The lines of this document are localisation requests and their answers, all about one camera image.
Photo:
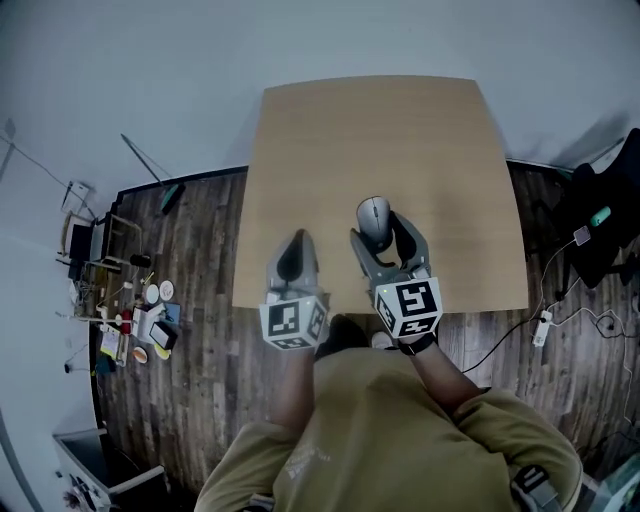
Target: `wooden table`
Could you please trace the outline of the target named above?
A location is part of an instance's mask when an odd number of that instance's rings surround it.
[[[373,312],[349,243],[356,208],[386,197],[421,231],[445,312],[528,306],[522,232],[496,130],[471,80],[372,76],[267,89],[246,186],[233,305],[298,228],[334,312]]]

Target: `gray computer mouse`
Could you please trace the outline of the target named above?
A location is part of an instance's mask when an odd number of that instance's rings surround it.
[[[391,244],[390,211],[389,201],[380,196],[365,199],[358,205],[356,217],[360,233],[369,239],[370,249],[375,252],[382,252]]]

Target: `white wall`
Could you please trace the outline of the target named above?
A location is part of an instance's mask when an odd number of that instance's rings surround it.
[[[473,78],[507,154],[530,161],[570,165],[640,125],[635,0],[7,2],[0,128],[11,116],[21,147],[103,205],[149,181],[120,132],[176,174],[244,165],[262,90],[289,82]],[[14,154],[0,182],[0,399],[47,505],[51,431],[76,410],[90,422],[88,376],[61,370],[86,333],[53,316],[68,305],[48,180]]]
[[[6,149],[0,143],[0,158]],[[55,476],[59,463],[51,434],[95,427],[88,372],[67,375],[63,368],[87,343],[87,326],[54,314],[72,313],[67,270],[55,262],[63,194],[13,153],[0,182],[0,407],[22,471],[47,511],[64,510],[66,489]],[[87,368],[88,351],[74,364]],[[4,478],[0,499],[15,512],[31,510]]]

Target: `power strip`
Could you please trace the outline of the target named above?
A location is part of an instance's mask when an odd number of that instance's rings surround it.
[[[547,341],[547,334],[549,333],[551,319],[553,318],[551,311],[547,311],[546,309],[542,310],[540,316],[542,318],[538,321],[536,333],[533,335],[533,345],[536,347],[544,347],[544,344]]]

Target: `black wristband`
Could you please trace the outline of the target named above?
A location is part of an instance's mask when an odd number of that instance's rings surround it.
[[[401,340],[398,340],[398,348],[400,349],[400,352],[402,352],[403,354],[406,354],[408,356],[415,356],[416,354],[429,348],[429,346],[435,341],[436,341],[435,335],[429,332],[419,340],[414,341],[413,343],[402,343]]]

